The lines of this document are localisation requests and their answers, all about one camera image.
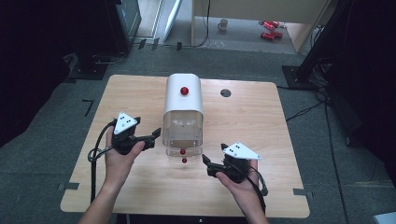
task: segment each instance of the person's left hand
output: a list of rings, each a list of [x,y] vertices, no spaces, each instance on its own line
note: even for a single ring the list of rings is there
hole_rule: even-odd
[[[114,127],[108,128],[106,134],[106,147],[111,146]],[[112,190],[120,190],[131,171],[134,160],[140,154],[144,142],[138,142],[127,155],[121,155],[116,149],[109,150],[105,155],[106,178],[104,186]]]

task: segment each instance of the wooden tabletop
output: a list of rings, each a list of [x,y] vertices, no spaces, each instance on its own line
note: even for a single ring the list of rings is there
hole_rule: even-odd
[[[107,83],[92,126],[61,202],[66,212],[85,212],[90,205],[91,164],[88,152],[102,129],[123,111],[141,117],[135,135],[150,135],[163,126],[167,77],[114,75]],[[269,82],[201,79],[204,105],[204,154],[222,163],[220,144],[240,141],[258,154],[259,171],[269,190],[268,217],[308,217],[303,189],[276,85]],[[229,90],[230,97],[220,92]],[[99,148],[105,147],[105,138]],[[105,160],[97,162],[96,192],[105,178]],[[142,152],[123,186],[114,213],[241,217],[231,193],[208,176],[201,160],[183,164],[168,160],[160,136],[155,148]]]

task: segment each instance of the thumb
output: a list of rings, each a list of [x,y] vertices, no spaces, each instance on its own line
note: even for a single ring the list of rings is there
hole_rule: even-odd
[[[224,174],[223,172],[217,172],[216,177],[221,182],[221,184],[224,185],[224,187],[230,189],[233,181],[226,174]]]
[[[140,154],[140,152],[143,150],[143,147],[145,146],[145,142],[138,142],[134,144],[134,147],[131,149],[131,151],[128,153],[128,157],[131,158],[131,160],[136,159],[136,157]]]

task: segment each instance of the small red ball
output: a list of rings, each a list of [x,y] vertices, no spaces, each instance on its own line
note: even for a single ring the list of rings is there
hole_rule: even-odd
[[[187,95],[187,94],[189,94],[189,88],[187,88],[187,87],[182,87],[182,88],[180,89],[180,93],[181,93],[182,95]]]

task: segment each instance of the black wire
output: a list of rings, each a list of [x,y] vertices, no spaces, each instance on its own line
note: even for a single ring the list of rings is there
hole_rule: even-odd
[[[327,127],[328,127],[328,130],[329,130],[329,142],[330,142],[330,151],[332,153],[332,165],[334,167],[335,177],[337,179],[337,186],[338,186],[338,191],[340,192],[341,203],[343,205],[344,217],[346,219],[346,224],[348,224],[349,223],[349,219],[347,217],[347,207],[346,207],[346,203],[344,201],[344,193],[343,193],[343,189],[341,187],[340,175],[338,174],[337,164],[335,163],[334,147],[332,145],[332,127],[331,127],[330,121],[329,121],[329,113],[327,111],[327,104],[324,105],[324,111],[325,111],[325,115],[326,115]]]
[[[289,120],[291,120],[291,119],[295,119],[295,118],[297,118],[297,117],[300,117],[301,115],[304,115],[304,114],[308,113],[311,109],[313,109],[313,108],[315,108],[315,107],[317,107],[318,105],[321,105],[321,104],[323,104],[323,103],[324,103],[324,102],[319,102],[319,103],[317,103],[316,105],[313,105],[313,106],[311,106],[311,107],[308,107],[308,108],[306,108],[306,109],[304,109],[304,110],[301,110],[301,111],[297,112],[297,114],[295,114],[294,116],[292,116],[292,117],[286,119],[286,122],[289,121]]]
[[[201,47],[204,43],[206,43],[207,39],[209,38],[209,12],[210,12],[210,0],[209,3],[207,4],[207,13],[206,13],[206,36],[204,40],[202,41],[201,44],[198,46],[192,46],[192,48],[199,48]]]
[[[114,124],[115,124],[115,122],[116,122],[117,120],[115,119],[115,120],[113,120],[112,122],[109,122],[106,126],[105,126],[105,128],[100,132],[100,134],[99,134],[99,137],[98,137],[98,139],[97,139],[97,141],[96,141],[96,144],[95,144],[95,148],[93,149],[93,151],[92,151],[92,153],[93,153],[93,155],[92,155],[92,160],[90,161],[90,159],[89,159],[89,161],[91,162],[91,203],[93,202],[93,200],[95,199],[95,197],[96,197],[96,160],[100,157],[98,157],[97,155],[96,155],[96,153],[98,152],[98,150],[99,150],[99,144],[100,144],[100,141],[102,140],[102,137],[103,137],[103,134],[105,133],[105,131],[110,127],[110,126],[113,126]]]
[[[322,95],[323,97],[324,97],[324,99],[320,99],[319,97],[318,97],[318,94],[320,93],[320,95]],[[317,92],[317,94],[315,94],[315,96],[317,97],[317,100],[319,101],[319,102],[322,102],[322,103],[329,103],[329,96],[327,95],[327,93],[326,92],[323,92],[323,91],[320,91],[320,90],[318,90],[318,92]]]
[[[267,186],[265,184],[264,178],[262,177],[262,174],[257,169],[255,169],[254,167],[250,166],[250,168],[253,169],[254,172],[256,172],[257,177],[259,178],[260,182],[262,182],[262,190],[261,190],[262,196],[267,196],[268,189],[267,189]]]
[[[96,159],[99,159],[101,156],[103,156],[105,153],[107,153],[107,152],[108,152],[109,150],[111,150],[111,149],[113,149],[113,146],[107,147],[106,149],[100,151],[100,152],[98,153],[98,155],[96,156]]]
[[[372,173],[371,176],[370,176],[369,181],[372,181],[372,180],[373,180],[374,175],[375,175],[375,171],[376,171],[376,162],[375,162],[375,164],[374,164],[374,170],[373,170],[373,173]]]
[[[329,82],[325,79],[325,74],[327,72],[327,69],[323,67],[322,63],[317,63],[315,67],[312,69],[312,73],[315,77],[313,79],[314,82],[317,82],[317,84],[321,87],[329,86]]]
[[[346,33],[345,33],[345,36],[344,36],[344,46],[347,44],[347,32],[348,32],[348,28],[349,28],[350,15],[352,14],[352,9],[353,9],[353,5],[354,4],[355,4],[355,0],[352,0],[352,4],[350,5],[349,13],[347,15]]]
[[[108,62],[108,63],[100,63],[100,62],[94,62],[94,63],[96,63],[96,64],[115,64],[115,63],[119,63],[119,62],[121,62],[122,60],[124,60],[124,58],[126,57],[126,53],[123,53],[123,55],[118,59],[118,60],[116,60],[116,61],[113,61],[113,62]]]
[[[314,32],[311,33],[311,37],[310,37],[310,40],[309,40],[309,43],[310,43],[310,45],[311,45],[311,48],[314,47],[314,44],[317,42],[319,36],[321,35],[321,33],[322,33],[322,31],[323,31],[323,28],[324,28],[323,25],[318,25],[318,26],[316,27],[316,29],[318,29],[318,31],[317,31],[317,33],[315,34],[314,40],[312,40],[312,36],[313,36]]]
[[[278,89],[284,89],[288,91],[317,91],[320,87],[317,89],[291,89],[289,87],[283,87],[283,86],[276,86]]]

